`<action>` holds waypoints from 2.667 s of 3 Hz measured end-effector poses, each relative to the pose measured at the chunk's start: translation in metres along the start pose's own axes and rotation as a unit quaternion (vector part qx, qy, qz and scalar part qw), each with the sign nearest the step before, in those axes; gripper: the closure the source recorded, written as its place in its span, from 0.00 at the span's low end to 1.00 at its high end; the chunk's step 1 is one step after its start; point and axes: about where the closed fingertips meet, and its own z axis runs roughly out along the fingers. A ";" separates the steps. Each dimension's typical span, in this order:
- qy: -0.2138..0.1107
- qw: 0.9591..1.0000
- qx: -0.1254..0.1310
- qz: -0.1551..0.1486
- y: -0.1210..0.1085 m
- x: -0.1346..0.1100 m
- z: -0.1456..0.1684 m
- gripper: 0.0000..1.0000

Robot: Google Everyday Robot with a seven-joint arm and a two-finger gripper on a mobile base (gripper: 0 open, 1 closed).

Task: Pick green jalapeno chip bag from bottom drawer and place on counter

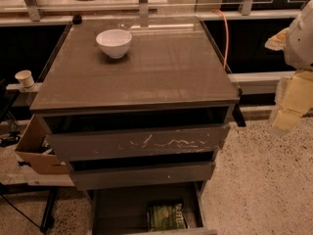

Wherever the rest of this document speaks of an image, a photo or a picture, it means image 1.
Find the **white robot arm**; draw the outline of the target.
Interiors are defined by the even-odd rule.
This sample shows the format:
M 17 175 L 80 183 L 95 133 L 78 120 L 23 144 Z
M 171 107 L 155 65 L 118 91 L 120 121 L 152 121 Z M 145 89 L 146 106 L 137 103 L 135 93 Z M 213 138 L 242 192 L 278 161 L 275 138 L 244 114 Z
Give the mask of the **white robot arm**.
M 295 69 L 292 77 L 282 77 L 278 82 L 276 106 L 269 119 L 269 130 L 283 136 L 313 108 L 313 1 L 289 27 L 269 38 L 265 47 L 283 51 L 285 63 Z

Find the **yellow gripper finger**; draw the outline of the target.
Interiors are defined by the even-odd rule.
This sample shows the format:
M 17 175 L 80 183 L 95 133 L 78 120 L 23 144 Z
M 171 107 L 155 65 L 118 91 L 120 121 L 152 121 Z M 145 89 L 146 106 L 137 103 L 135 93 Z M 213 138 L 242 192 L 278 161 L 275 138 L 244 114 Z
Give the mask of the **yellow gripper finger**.
M 313 72 L 298 70 L 292 77 L 282 77 L 277 85 L 275 103 L 269 118 L 269 131 L 283 136 L 313 108 Z

